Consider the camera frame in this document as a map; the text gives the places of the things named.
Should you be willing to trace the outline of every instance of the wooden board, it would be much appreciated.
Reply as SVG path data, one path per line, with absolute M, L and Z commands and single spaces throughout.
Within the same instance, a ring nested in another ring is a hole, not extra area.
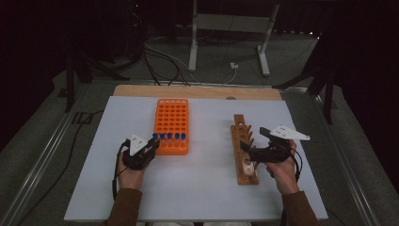
M 277 89 L 118 85 L 114 96 L 281 101 Z
M 249 160 L 248 153 L 240 148 L 240 141 L 252 146 L 253 138 L 250 125 L 246 125 L 244 115 L 234 115 L 235 125 L 231 126 L 231 140 L 234 149 L 237 182 L 240 186 L 255 186 L 259 184 L 254 164 Z

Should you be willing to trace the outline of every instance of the dark background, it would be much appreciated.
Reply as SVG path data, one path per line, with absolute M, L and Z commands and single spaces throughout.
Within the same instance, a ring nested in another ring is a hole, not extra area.
M 117 43 L 129 34 L 118 32 L 126 21 L 118 8 L 126 2 L 114 2 L 0 2 L 0 150 L 53 91 L 52 78 L 65 70 L 66 43 L 108 61 L 120 52 Z M 255 16 L 266 13 L 234 2 L 231 6 L 223 3 L 223 10 Z M 305 70 L 331 62 L 335 84 L 343 89 L 345 100 L 398 189 L 399 154 L 394 133 L 398 120 L 393 107 L 399 103 L 399 5 L 394 0 L 331 3 L 294 1 L 281 5 L 275 29 L 278 33 L 313 31 L 314 35 L 323 31 Z M 144 23 L 158 27 L 172 39 L 179 35 L 176 24 L 191 23 L 191 9 L 186 10 L 192 6 L 190 1 L 151 0 L 140 6 L 143 8 L 134 10 L 142 13 Z M 203 1 L 199 9 L 215 11 L 220 4 Z M 119 12 L 115 21 L 107 17 Z

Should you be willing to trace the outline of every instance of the hand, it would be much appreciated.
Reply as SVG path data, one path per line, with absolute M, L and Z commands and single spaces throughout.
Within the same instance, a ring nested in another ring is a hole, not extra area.
M 294 155 L 296 144 L 293 140 L 289 140 L 291 153 Z M 269 173 L 273 173 L 276 179 L 277 189 L 281 195 L 288 195 L 299 191 L 299 187 L 295 178 L 295 163 L 291 157 L 280 163 L 265 163 Z
M 122 188 L 132 188 L 139 190 L 141 188 L 141 185 L 143 184 L 143 178 L 144 178 L 144 171 L 146 170 L 132 170 L 127 168 L 123 164 L 123 154 L 120 154 L 120 159 L 118 163 L 118 173 L 121 172 L 121 174 L 118 176 L 118 182 L 120 183 L 120 189 Z

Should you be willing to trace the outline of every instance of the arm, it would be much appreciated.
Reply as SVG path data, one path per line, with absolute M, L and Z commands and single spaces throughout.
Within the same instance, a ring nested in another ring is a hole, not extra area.
M 136 225 L 142 197 L 139 189 L 143 183 L 144 171 L 126 169 L 122 162 L 122 156 L 120 156 L 118 164 L 120 190 L 108 220 L 104 221 L 101 225 Z
M 290 140 L 290 146 L 296 149 L 296 144 Z M 316 215 L 313 213 L 308 199 L 299 187 L 295 178 L 295 163 L 288 158 L 281 163 L 265 163 L 268 172 L 276 179 L 277 188 L 282 196 L 282 205 L 287 216 L 287 221 L 292 226 L 319 225 Z

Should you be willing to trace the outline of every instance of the wrist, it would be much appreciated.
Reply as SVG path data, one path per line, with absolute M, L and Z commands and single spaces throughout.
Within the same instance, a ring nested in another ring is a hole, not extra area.
M 285 186 L 284 189 L 280 190 L 281 195 L 289 195 L 294 194 L 299 191 L 299 187 L 297 183 Z

